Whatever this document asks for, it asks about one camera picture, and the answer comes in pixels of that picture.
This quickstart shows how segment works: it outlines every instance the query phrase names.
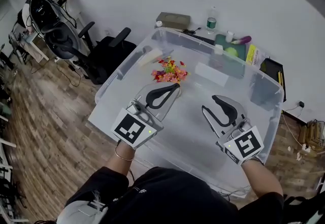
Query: bracelet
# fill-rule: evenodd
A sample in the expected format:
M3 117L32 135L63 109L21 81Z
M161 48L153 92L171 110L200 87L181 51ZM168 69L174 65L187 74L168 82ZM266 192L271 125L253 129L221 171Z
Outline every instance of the bracelet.
M134 159L134 156L133 156L133 158L132 159L125 159L125 158L123 158L123 157L121 157L121 156L119 156L118 154L117 154L117 152L116 152L116 148L117 148L117 146L115 147L115 155L118 157L118 158L121 158L121 159L123 159L123 160L125 160L125 161L128 161L128 162L131 162L131 161L133 161L133 159Z
M256 157L256 156L254 156L253 158L251 158L251 160L260 162L262 165L264 165L264 163L262 162L262 160L260 158Z

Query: black shirt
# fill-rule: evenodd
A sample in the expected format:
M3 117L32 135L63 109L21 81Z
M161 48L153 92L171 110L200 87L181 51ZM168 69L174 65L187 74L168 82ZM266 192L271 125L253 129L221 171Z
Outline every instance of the black shirt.
M128 179L102 167L68 200L94 200L108 211L104 223L281 223L283 196L269 193L238 210L205 182L173 169L155 167L128 188Z

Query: colorful pile of small objects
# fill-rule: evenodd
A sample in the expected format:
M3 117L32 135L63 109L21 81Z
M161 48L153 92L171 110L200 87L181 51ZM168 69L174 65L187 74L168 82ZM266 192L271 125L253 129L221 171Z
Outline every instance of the colorful pile of small objects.
M181 80L185 80L186 76L189 74L186 70L180 69L180 67L186 67L186 65L180 61L180 67L176 65L176 62L171 59L171 57L167 57L166 60L159 60L158 63L161 64L164 70L157 71L153 70L151 75L154 77L153 80L157 82L174 82L180 83Z

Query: chair backrest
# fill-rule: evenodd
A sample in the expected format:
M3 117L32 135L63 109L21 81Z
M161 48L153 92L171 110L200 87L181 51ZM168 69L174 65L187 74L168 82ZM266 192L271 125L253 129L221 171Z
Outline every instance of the chair backrest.
M300 201L301 204L291 205L293 201ZM311 199L304 197L289 197L284 201L282 224L291 222L306 223L315 213L325 213L325 191L317 194Z

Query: bottle cap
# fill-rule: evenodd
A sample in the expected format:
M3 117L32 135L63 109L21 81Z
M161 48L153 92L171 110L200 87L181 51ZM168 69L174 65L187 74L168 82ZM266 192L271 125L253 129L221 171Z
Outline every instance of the bottle cap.
M162 27L162 25L163 25L163 22L161 22L161 21L157 21L157 22L156 22L156 26L157 26L157 27Z

